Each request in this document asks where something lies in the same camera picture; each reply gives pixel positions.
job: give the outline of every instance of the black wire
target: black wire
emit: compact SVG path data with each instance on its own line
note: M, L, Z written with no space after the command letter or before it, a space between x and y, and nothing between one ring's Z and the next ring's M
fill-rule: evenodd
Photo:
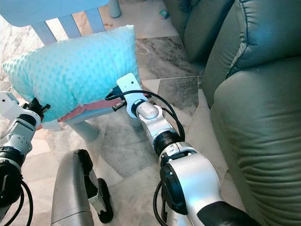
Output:
M20 211L23 207L23 203L24 203L24 191L23 191L23 189L21 189L20 203L19 203L18 209L16 210L13 217L4 226L9 226L15 220L15 218L18 216L18 214L20 213Z
M21 185L25 188L25 191L27 193L28 199L29 199L29 216L26 226L30 226L32 223L32 216L33 216L33 200L32 200L32 193L30 192L29 187L27 184L21 180Z
M114 96L112 96L112 94L109 94L109 95L107 95L105 97L105 100L114 100L116 98L123 97L123 96L125 96L127 94L131 94L131 93L145 93L145 94L149 94L149 95L152 95L152 96L158 98L164 104L166 104L167 107L170 109L171 114L174 116L173 119L175 119L176 122L177 122L177 126L179 128L179 133L180 133L180 137L181 137L182 141L185 141L185 131L183 129L183 125L178 120L178 117L177 117L174 109L172 108L172 106L164 98L160 97L158 94L155 94L155 93L152 93L152 92L149 92L149 91L145 91L145 90L130 90L130 91L126 91L124 93L118 94L118 95L114 95Z
M179 129L179 133L182 134L181 138L183 141L185 141L185 131L183 128L183 125L180 123L180 121L166 108L162 107L163 111L166 111L177 123L178 129Z
M157 188L156 188L156 191L154 193L154 198L152 200L152 207L153 207L153 210L154 210L154 214L155 214L155 217L157 219L157 221L159 222L160 225L162 226L168 226L160 217L159 213L158 213L158 209L157 209L157 198L158 198L158 193L159 193L159 190L162 186L162 182L160 181Z

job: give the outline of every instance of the black rubber foot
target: black rubber foot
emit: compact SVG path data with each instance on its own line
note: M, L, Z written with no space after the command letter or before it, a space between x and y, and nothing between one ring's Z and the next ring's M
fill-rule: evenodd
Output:
M108 224L112 221L113 216L114 216L113 209L112 209L112 206L110 203L109 189L108 189L107 183L105 182L104 179L98 178L97 180L98 180L98 186L101 191L105 207L107 209L106 212L101 211L101 213L98 214L98 217L103 224Z

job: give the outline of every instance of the chair backrest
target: chair backrest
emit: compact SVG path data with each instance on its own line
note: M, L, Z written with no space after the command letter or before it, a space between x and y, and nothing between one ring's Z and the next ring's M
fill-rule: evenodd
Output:
M0 0L0 14L13 26L31 25L44 45L56 42L46 21L58 18L68 38L80 37L72 13L84 11L94 33L104 26L98 7L109 0Z

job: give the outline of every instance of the small toy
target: small toy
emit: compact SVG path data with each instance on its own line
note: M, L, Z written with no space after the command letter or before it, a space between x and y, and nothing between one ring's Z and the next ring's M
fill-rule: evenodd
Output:
M169 17L169 13L165 9L161 10L159 12L159 15L160 15L160 19L162 19L162 20Z

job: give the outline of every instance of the pillow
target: pillow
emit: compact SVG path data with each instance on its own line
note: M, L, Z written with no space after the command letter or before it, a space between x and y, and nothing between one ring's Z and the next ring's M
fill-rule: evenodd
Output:
M140 82L133 25L59 41L3 64L13 88L26 100L50 104L44 122L78 106L103 100L116 80L133 73Z

